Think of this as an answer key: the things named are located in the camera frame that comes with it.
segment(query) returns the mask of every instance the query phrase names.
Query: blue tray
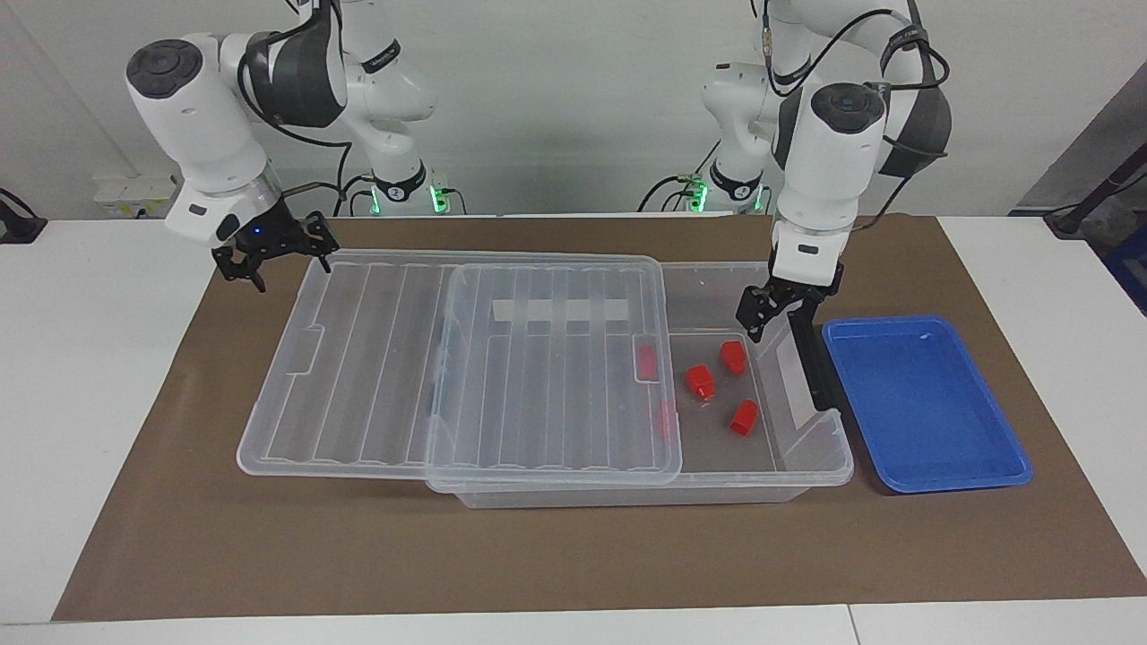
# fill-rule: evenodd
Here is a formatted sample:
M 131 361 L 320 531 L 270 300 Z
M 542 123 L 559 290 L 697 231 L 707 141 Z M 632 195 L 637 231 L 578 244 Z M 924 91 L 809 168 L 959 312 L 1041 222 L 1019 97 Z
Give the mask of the blue tray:
M 889 488 L 930 492 L 1031 481 L 1028 456 L 946 320 L 850 318 L 826 324 L 824 336 Z

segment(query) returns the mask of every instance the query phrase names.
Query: black cable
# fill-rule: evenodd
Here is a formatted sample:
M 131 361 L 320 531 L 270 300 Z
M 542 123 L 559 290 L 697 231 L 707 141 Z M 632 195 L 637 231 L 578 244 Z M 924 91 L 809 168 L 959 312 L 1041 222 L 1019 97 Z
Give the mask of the black cable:
M 888 141 L 888 143 L 890 146 L 892 146 L 894 148 L 899 148 L 899 149 L 902 149 L 904 151 L 912 153 L 914 155 L 920 155 L 922 157 L 929 157 L 929 158 L 934 158 L 934 160 L 942 160 L 942 158 L 944 158 L 944 157 L 947 156 L 947 153 L 945 153 L 943 150 L 941 150 L 938 153 L 931 153 L 929 150 L 921 150 L 920 148 L 913 148 L 912 146 L 908 146 L 907 143 L 902 143 L 902 142 L 897 141 L 896 139 L 892 139 L 888 134 L 884 134 L 884 141 Z
M 763 211 L 765 215 L 768 215 L 768 208 L 773 205 L 773 187 L 765 186 L 762 191 L 768 191 L 768 201 L 765 202 L 765 210 Z
M 777 87 L 777 81 L 773 78 L 773 67 L 771 64 L 765 65 L 765 76 L 768 77 L 768 86 L 773 90 L 773 93 L 780 96 L 781 99 L 789 96 L 790 94 L 799 90 L 802 85 L 804 85 L 804 81 L 807 80 L 809 77 L 812 75 L 812 70 L 817 69 L 817 65 L 820 64 L 820 61 L 825 60 L 825 56 L 828 54 L 828 50 L 833 48 L 833 45 L 836 45 L 836 42 L 840 41 L 841 38 L 844 38 L 844 34 L 848 33 L 850 29 L 873 16 L 884 16 L 884 15 L 892 15 L 892 10 L 872 9 L 849 21 L 846 25 L 844 25 L 843 28 L 841 28 L 840 31 L 836 32 L 836 36 L 832 37 L 828 40 L 828 45 L 825 45 L 825 48 L 821 49 L 819 54 L 817 54 L 817 57 L 813 59 L 812 64 L 809 65 L 809 69 L 805 70 L 805 72 L 801 76 L 801 79 L 797 80 L 793 85 L 793 87 L 789 88 L 788 92 L 781 92 L 780 88 Z
M 343 184 L 343 193 L 346 193 L 348 191 L 350 191 L 359 181 L 370 181 L 372 179 L 374 179 L 374 178 L 370 177 L 369 174 L 359 174 L 358 177 L 354 177 L 353 179 L 351 179 L 346 184 Z
M 286 39 L 290 38 L 291 36 L 301 32 L 303 29 L 309 28 L 310 26 L 310 22 L 311 21 L 307 20 L 307 22 L 305 22 L 305 23 L 296 26 L 295 29 L 289 29 L 289 30 L 283 31 L 281 33 L 276 33 L 274 36 L 271 36 L 271 37 L 268 37 L 264 41 L 264 44 L 266 44 L 270 47 L 271 45 L 273 45 L 275 42 L 286 40 Z M 287 130 L 286 127 L 283 127 L 283 126 L 279 125 L 278 123 L 274 123 L 273 121 L 271 121 L 270 118 L 267 118 L 267 115 L 263 114 L 263 110 L 260 110 L 258 108 L 258 106 L 255 104 L 255 101 L 251 100 L 250 93 L 248 93 L 248 91 L 247 91 L 247 83 L 243 79 L 243 72 L 247 69 L 248 69 L 248 65 L 247 65 L 247 53 L 244 52 L 243 55 L 241 55 L 239 57 L 239 65 L 236 67 L 236 70 L 235 70 L 235 77 L 236 77 L 236 81 L 239 84 L 239 93 L 243 96 L 243 102 L 247 103 L 247 107 L 251 108 L 251 111 L 255 112 L 255 116 L 259 117 L 259 121 L 262 121 L 263 123 L 270 125 L 272 127 L 272 130 L 274 130 L 274 131 L 276 131 L 276 132 L 279 132 L 281 134 L 284 134 L 287 137 L 290 137 L 291 139 L 295 139 L 296 141 L 302 141 L 304 143 L 310 143 L 312 146 L 319 146 L 319 147 L 322 147 L 322 148 L 343 148 L 343 154 L 342 154 L 342 156 L 338 160 L 338 171 L 337 171 L 336 177 L 335 177 L 335 184 L 341 186 L 343 184 L 343 171 L 346 168 L 346 157 L 351 153 L 351 147 L 354 146 L 353 141 L 322 141 L 322 140 L 319 140 L 319 139 L 311 139 L 310 137 L 304 137 L 302 134 L 291 132 L 290 130 Z M 345 194 L 345 192 L 341 191 L 338 193 L 337 201 L 335 202 L 335 208 L 333 209 L 331 217 L 338 217 L 338 210 L 342 208 L 342 204 L 345 201 L 346 201 L 346 194 Z
M 705 164 L 709 163 L 709 160 L 712 158 L 713 153 L 717 151 L 717 146 L 720 146 L 720 139 L 713 142 L 712 148 L 709 148 L 709 154 L 705 155 L 705 158 L 701 160 L 701 163 L 697 164 L 697 168 L 696 170 L 693 171 L 693 174 L 701 174 L 701 169 L 703 169 Z M 678 197 L 677 203 L 673 204 L 673 210 L 676 211 L 678 208 L 680 208 L 680 205 L 681 205 L 681 197 Z
M 22 199 L 17 197 L 16 195 L 14 195 L 11 191 L 8 191 L 7 188 L 0 188 L 0 195 L 3 195 L 6 197 L 8 197 L 9 200 L 11 200 L 11 203 L 14 203 L 14 204 L 18 205 L 19 208 L 26 210 L 28 215 L 32 216 L 33 218 L 39 219 L 39 216 L 36 215 L 36 211 L 32 210 L 32 207 L 28 205 L 24 202 L 24 200 L 22 200 Z
M 661 189 L 662 186 L 664 186 L 666 184 L 672 184 L 673 181 L 677 181 L 677 176 L 676 174 L 666 177 L 666 178 L 662 179 L 661 181 L 654 184 L 653 188 L 649 188 L 649 192 L 646 193 L 646 196 L 641 199 L 641 204 L 638 205 L 638 212 L 641 212 L 641 211 L 645 210 L 645 205 L 647 203 L 649 203 L 649 197 L 653 197 L 654 193 L 656 193 L 658 189 Z
M 892 194 L 890 194 L 888 196 L 888 199 L 884 200 L 884 205 L 880 207 L 880 212 L 876 213 L 876 217 L 872 218 L 872 222 L 869 222 L 867 224 L 863 224 L 860 226 L 853 226 L 852 227 L 852 232 L 855 233 L 857 231 L 866 231 L 866 230 L 872 228 L 873 226 L 875 226 L 876 223 L 880 222 L 880 218 L 884 217 L 884 213 L 888 212 L 888 207 L 892 205 L 892 200 L 895 200 L 896 195 L 899 195 L 900 191 L 903 191 L 904 187 L 907 186 L 908 180 L 912 179 L 912 177 L 913 176 L 910 174 L 910 176 L 905 177 L 904 179 L 900 179 L 900 182 L 897 184 L 896 188 L 892 189 Z
M 335 186 L 329 181 L 307 181 L 306 184 L 299 184 L 298 186 L 291 186 L 290 188 L 286 188 L 283 191 L 283 196 L 292 197 L 302 193 L 314 191 L 315 188 L 330 188 L 335 193 L 345 192 L 345 191 L 340 191 L 338 186 Z
M 676 193 L 670 194 L 668 197 L 665 197 L 665 201 L 662 202 L 662 204 L 661 204 L 661 211 L 665 212 L 665 209 L 669 208 L 669 200 L 672 200 L 673 197 L 677 197 L 677 203 L 680 204 L 681 203 L 681 197 L 688 197 L 689 194 L 690 194 L 689 191 L 678 191 Z M 677 208 L 678 207 L 674 205 L 673 210 L 676 211 Z
M 1107 200 L 1108 197 L 1114 197 L 1115 195 L 1118 195 L 1119 193 L 1122 193 L 1122 192 L 1124 192 L 1124 191 L 1126 191 L 1126 189 L 1131 188 L 1131 187 L 1132 187 L 1132 186 L 1134 186 L 1136 184 L 1139 184 L 1140 181 L 1142 181 L 1142 179 L 1144 179 L 1145 177 L 1147 177 L 1147 172 L 1144 172 L 1144 173 L 1142 173 L 1142 174 L 1140 174 L 1139 177 L 1136 177 L 1136 178 L 1134 178 L 1134 179 L 1132 179 L 1131 181 L 1128 181 L 1128 182 L 1126 182 L 1126 184 L 1124 184 L 1123 186 L 1119 186 L 1119 187 L 1118 187 L 1117 189 L 1113 191 L 1110 195 L 1108 195 L 1107 197 L 1103 197 L 1103 200 L 1106 201 L 1106 200 Z M 1082 204 L 1082 203 L 1083 203 L 1083 202 L 1076 202 L 1076 203 L 1074 203 L 1074 204 L 1068 204 L 1068 205 L 1064 205 L 1064 207 L 1060 207 L 1060 208 L 1056 208 L 1056 209 L 1052 209 L 1052 210 L 1048 210 L 1048 211 L 1044 211 L 1044 212 L 1043 212 L 1041 215 L 1043 215 L 1044 217 L 1047 217 L 1048 215 L 1055 215 L 1056 212 L 1061 212 L 1061 211 L 1064 211 L 1064 210 L 1070 210 L 1070 209 L 1074 209 L 1074 208 L 1076 208 L 1077 205 L 1079 205 L 1079 204 Z
M 929 60 L 935 60 L 939 63 L 944 73 L 942 73 L 936 80 L 929 80 L 928 83 L 905 83 L 903 85 L 892 85 L 889 87 L 889 92 L 899 92 L 902 90 L 931 90 L 933 87 L 939 87 L 941 84 L 947 80 L 947 77 L 952 75 L 952 67 L 947 64 L 947 59 L 942 56 L 939 52 L 933 49 L 927 42 L 921 44 L 921 47 L 926 49 L 926 54 L 928 54 Z
M 338 170 L 335 172 L 335 177 L 336 181 L 338 181 L 340 185 L 342 185 L 343 182 L 343 171 L 346 170 L 346 157 L 350 156 L 351 154 L 351 146 L 353 146 L 353 143 L 346 141 L 346 147 L 343 148 L 343 154 L 338 157 Z M 338 217 L 338 211 L 342 210 L 343 202 L 345 201 L 346 201 L 346 191 L 343 191 L 338 193 L 338 199 L 335 200 L 335 208 L 330 210 L 330 217 Z
M 443 195 L 458 195 L 458 201 L 462 202 L 462 215 L 470 215 L 470 211 L 466 208 L 466 195 L 462 194 L 458 188 L 443 188 Z
M 351 217 L 354 217 L 354 200 L 357 197 L 361 197 L 362 195 L 374 199 L 374 193 L 372 193 L 370 191 L 359 191 L 358 193 L 351 195 L 351 205 L 350 205 Z

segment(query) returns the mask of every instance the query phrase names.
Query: white table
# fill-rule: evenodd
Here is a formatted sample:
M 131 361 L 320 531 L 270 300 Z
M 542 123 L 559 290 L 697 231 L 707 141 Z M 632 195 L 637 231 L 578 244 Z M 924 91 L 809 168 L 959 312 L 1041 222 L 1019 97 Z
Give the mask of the white table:
M 1147 562 L 1147 319 L 1036 219 L 944 231 L 1132 554 Z M 303 616 L 50 619 L 213 270 L 158 222 L 54 222 L 0 247 L 0 643 L 1134 643 L 1147 599 Z

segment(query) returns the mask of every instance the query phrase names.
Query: brown paper mat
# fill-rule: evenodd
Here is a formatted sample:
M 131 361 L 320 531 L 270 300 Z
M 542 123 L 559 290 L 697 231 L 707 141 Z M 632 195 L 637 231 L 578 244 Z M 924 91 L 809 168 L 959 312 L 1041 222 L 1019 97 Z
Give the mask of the brown paper mat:
M 338 222 L 348 248 L 764 259 L 763 218 Z M 852 238 L 821 319 L 935 313 L 1035 467 L 1020 488 L 889 496 L 857 474 L 780 505 L 470 511 L 420 482 L 251 477 L 242 435 L 306 262 L 211 282 L 54 620 L 713 607 L 1147 595 L 939 225 Z

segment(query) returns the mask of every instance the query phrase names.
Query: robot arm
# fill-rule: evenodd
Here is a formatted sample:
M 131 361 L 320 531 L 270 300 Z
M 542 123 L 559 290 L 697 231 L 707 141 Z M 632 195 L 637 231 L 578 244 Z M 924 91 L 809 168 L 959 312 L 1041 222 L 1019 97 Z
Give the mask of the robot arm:
M 907 179 L 944 156 L 951 114 L 914 0 L 768 0 L 764 65 L 718 65 L 705 106 L 721 129 L 708 169 L 710 203 L 744 210 L 771 154 L 785 171 L 773 226 L 772 272 L 748 287 L 738 320 L 756 341 L 770 319 L 833 295 L 838 258 L 874 172 Z M 880 60 L 881 83 L 824 85 L 810 60 L 812 33 L 845 40 Z M 774 122 L 770 140 L 758 122 Z
M 226 279 L 250 279 L 260 292 L 264 261 L 299 252 L 326 266 L 338 244 L 321 213 L 291 215 L 240 95 L 280 130 L 342 121 L 367 147 L 376 186 L 409 187 L 401 199 L 387 191 L 389 200 L 421 212 L 436 204 L 430 193 L 411 196 L 428 172 L 401 123 L 429 117 L 432 99 L 398 60 L 376 1 L 309 0 L 301 9 L 299 25 L 282 33 L 161 40 L 127 65 L 132 101 L 185 178 L 167 227 L 211 247 Z
M 340 121 L 366 146 L 375 203 L 387 215 L 424 213 L 427 204 L 438 212 L 432 171 L 405 125 L 430 118 L 434 92 L 401 56 L 381 7 L 373 0 L 343 0 L 343 11 L 349 98 Z

